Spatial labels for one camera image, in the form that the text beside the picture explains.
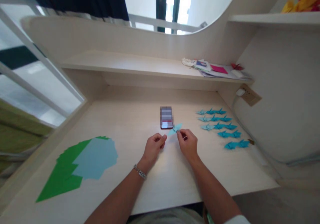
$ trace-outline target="smartphone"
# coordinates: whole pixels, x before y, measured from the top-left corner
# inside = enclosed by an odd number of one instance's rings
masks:
[[[172,107],[160,107],[160,127],[161,129],[173,128]]]

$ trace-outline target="blue origami crane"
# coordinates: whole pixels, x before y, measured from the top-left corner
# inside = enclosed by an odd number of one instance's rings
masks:
[[[206,117],[206,116],[204,116],[204,117],[199,117],[198,119],[199,119],[200,121],[204,121],[204,122],[211,121],[211,118],[210,118],[210,117]]]
[[[215,125],[213,128],[214,129],[222,129],[222,128],[224,128],[224,124],[220,124],[220,122],[218,122],[218,124],[217,125]]]
[[[179,131],[182,127],[182,123],[179,123],[177,125],[174,125],[173,128],[170,130],[170,132],[168,133],[168,136],[175,134],[177,131]]]
[[[245,141],[242,139],[240,142],[229,142],[224,146],[224,148],[229,150],[235,149],[237,146],[240,148],[246,148],[248,147],[249,143],[249,141]]]
[[[236,129],[238,126],[236,125],[232,125],[232,122],[229,124],[229,125],[223,125],[226,129],[229,129],[229,130],[233,130],[233,129]]]
[[[215,117],[215,114],[211,118],[211,121],[219,121],[221,118],[220,117]]]
[[[232,118],[227,117],[227,115],[225,115],[224,117],[220,118],[220,121],[224,121],[224,122],[228,122],[228,121],[231,121],[231,120],[232,120]]]
[[[224,117],[216,117],[215,114],[213,115],[213,117],[211,118],[211,121],[224,121],[224,122],[228,122],[231,121],[232,118],[227,117],[227,115],[225,115]]]
[[[197,112],[200,115],[204,115],[206,112],[202,109],[201,111]]]
[[[212,110],[212,108],[209,111],[207,111],[207,114],[210,114],[210,115],[215,114],[215,113],[217,113],[217,114],[225,114],[226,111],[222,111],[222,108],[219,111]]]
[[[214,125],[207,124],[205,126],[201,126],[201,128],[210,131],[214,128]]]
[[[224,138],[227,138],[227,137],[239,138],[241,136],[241,132],[238,132],[238,130],[236,130],[234,133],[228,133],[226,131],[223,131],[223,132],[219,132],[218,135]]]

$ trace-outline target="electrical outlet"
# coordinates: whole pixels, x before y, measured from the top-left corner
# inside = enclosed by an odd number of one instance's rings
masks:
[[[241,97],[247,104],[249,104],[250,107],[252,107],[262,99],[262,97],[260,97],[255,91],[249,88],[248,85],[242,84],[240,88],[246,91]]]

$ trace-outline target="white sleeve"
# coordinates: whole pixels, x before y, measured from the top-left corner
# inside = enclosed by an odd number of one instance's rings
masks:
[[[235,216],[224,224],[250,224],[250,222],[244,216]]]

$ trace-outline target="pink note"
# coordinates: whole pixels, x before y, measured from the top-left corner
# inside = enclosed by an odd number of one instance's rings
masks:
[[[212,70],[218,73],[225,73],[228,74],[228,72],[223,67],[217,67],[214,65],[210,65],[212,67]]]

